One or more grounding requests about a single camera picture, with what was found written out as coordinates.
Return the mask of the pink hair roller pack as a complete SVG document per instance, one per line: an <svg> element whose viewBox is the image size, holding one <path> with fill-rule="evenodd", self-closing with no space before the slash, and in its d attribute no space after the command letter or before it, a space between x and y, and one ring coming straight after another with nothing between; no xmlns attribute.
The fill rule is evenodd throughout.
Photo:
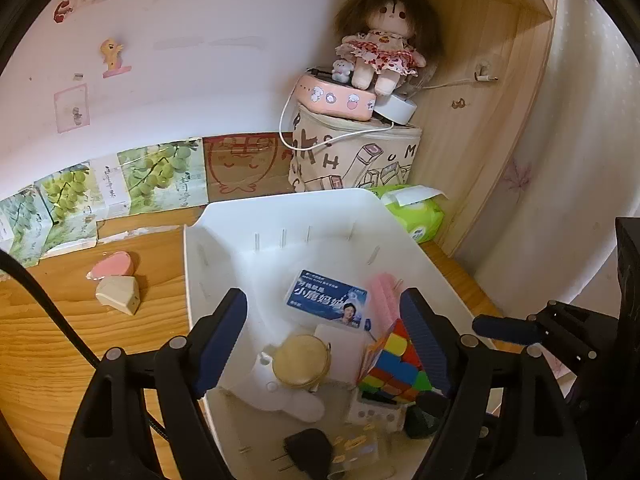
<svg viewBox="0 0 640 480"><path fill-rule="evenodd" d="M400 318L398 281L389 273L379 273L368 284L370 311L375 328L385 333Z"/></svg>

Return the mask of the gold round compact case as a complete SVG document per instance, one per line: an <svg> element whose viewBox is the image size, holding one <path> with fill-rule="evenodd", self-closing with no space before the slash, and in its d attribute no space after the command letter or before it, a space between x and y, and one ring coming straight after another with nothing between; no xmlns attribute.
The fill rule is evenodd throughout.
<svg viewBox="0 0 640 480"><path fill-rule="evenodd" d="M272 357L274 376L294 389L314 390L326 377L330 366L330 347L308 334L288 337Z"/></svg>

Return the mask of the pink oval packet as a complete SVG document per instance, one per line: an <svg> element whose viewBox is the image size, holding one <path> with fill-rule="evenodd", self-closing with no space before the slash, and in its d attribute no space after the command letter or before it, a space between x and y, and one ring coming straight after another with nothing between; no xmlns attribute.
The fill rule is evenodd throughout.
<svg viewBox="0 0 640 480"><path fill-rule="evenodd" d="M134 260L128 252L113 252L98 261L87 273L88 280L101 281L110 276L134 274Z"/></svg>

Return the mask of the green perfume bottle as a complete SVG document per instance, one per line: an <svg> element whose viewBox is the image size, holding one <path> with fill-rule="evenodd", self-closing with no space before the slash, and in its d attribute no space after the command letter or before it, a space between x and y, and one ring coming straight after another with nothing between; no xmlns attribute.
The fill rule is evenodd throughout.
<svg viewBox="0 0 640 480"><path fill-rule="evenodd" d="M446 396L435 392L421 392L416 402L406 409L404 431L408 438L431 437L440 425L448 406Z"/></svg>

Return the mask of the beige lettered storage bag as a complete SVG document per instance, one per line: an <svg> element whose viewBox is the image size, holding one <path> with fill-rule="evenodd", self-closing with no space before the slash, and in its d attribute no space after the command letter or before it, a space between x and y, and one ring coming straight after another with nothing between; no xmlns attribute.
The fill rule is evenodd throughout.
<svg viewBox="0 0 640 480"><path fill-rule="evenodd" d="M297 192L405 184L421 138L413 126L356 122L301 105L288 141L288 180Z"/></svg>

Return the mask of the multicolour puzzle cube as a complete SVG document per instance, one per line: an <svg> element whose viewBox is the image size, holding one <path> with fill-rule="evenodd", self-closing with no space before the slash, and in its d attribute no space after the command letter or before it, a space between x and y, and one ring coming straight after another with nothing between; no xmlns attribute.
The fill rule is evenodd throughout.
<svg viewBox="0 0 640 480"><path fill-rule="evenodd" d="M357 388L365 398L390 405L412 403L433 389L400 318L367 348Z"/></svg>

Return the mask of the pink round tin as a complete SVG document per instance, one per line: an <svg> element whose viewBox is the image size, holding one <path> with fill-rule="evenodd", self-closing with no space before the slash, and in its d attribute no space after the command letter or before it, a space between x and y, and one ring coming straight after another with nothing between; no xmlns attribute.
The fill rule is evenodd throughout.
<svg viewBox="0 0 640 480"><path fill-rule="evenodd" d="M334 81L330 72L312 68L296 81L294 99L314 114L368 122L373 115L376 95Z"/></svg>

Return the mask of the clear cartoon phone case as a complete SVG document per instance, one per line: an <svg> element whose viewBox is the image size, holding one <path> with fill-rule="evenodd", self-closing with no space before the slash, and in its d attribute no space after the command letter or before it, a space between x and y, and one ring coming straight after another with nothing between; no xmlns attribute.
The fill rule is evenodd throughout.
<svg viewBox="0 0 640 480"><path fill-rule="evenodd" d="M352 471L370 466L381 458L378 428L347 425L332 440L329 479L341 479Z"/></svg>

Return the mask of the beige house-shaped box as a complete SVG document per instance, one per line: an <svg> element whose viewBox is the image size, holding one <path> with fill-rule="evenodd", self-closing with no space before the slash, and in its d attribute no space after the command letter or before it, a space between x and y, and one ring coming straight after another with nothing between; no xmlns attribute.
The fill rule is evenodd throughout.
<svg viewBox="0 0 640 480"><path fill-rule="evenodd" d="M106 276L96 288L96 300L104 306L135 315L140 307L140 290L134 276Z"/></svg>

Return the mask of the white cube charger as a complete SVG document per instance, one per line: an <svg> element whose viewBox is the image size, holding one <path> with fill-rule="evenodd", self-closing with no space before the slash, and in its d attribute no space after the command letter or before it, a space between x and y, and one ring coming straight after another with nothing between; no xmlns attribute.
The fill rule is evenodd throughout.
<svg viewBox="0 0 640 480"><path fill-rule="evenodd" d="M314 336L328 346L331 353L331 365L326 375L328 381L354 388L369 337L360 330L350 332L346 328L329 324L318 325Z"/></svg>

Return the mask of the black power adapter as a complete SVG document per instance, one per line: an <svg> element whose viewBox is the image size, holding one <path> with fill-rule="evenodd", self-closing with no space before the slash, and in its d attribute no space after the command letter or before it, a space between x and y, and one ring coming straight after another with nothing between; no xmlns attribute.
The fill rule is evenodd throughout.
<svg viewBox="0 0 640 480"><path fill-rule="evenodd" d="M329 478L333 460L333 446L326 434L317 428L308 428L291 434L283 440L284 454L272 461L287 457L290 462L279 467L278 471L286 471L296 467L312 480Z"/></svg>

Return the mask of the grape print cardboard sheet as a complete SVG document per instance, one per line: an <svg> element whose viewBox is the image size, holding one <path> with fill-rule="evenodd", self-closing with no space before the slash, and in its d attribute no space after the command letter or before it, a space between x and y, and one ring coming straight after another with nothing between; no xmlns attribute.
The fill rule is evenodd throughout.
<svg viewBox="0 0 640 480"><path fill-rule="evenodd" d="M1 249L28 268L93 247L99 223L208 202L201 138L66 167L1 201Z"/></svg>

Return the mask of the white curved plastic piece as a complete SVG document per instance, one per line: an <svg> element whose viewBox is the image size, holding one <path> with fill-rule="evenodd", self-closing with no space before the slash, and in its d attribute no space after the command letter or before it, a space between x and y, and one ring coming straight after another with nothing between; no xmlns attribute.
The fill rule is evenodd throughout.
<svg viewBox="0 0 640 480"><path fill-rule="evenodd" d="M260 352L252 370L230 391L252 408L282 412L301 422L318 422L326 414L323 402L313 393L286 386L273 373L272 357Z"/></svg>

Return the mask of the blue dental floss box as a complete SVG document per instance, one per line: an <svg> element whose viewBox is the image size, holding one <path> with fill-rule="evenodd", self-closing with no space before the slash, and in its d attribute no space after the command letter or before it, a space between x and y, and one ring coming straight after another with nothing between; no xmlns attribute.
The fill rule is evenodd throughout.
<svg viewBox="0 0 640 480"><path fill-rule="evenodd" d="M285 297L285 305L296 312L337 322L356 330L370 330L369 293L358 286L301 270Z"/></svg>

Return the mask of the brown cardboard panel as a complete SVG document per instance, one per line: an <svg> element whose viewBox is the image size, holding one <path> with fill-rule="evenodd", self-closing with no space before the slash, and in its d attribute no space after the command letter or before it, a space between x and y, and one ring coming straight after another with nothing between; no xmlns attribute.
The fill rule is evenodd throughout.
<svg viewBox="0 0 640 480"><path fill-rule="evenodd" d="M208 200L292 193L292 152L276 132L235 133L203 139Z"/></svg>

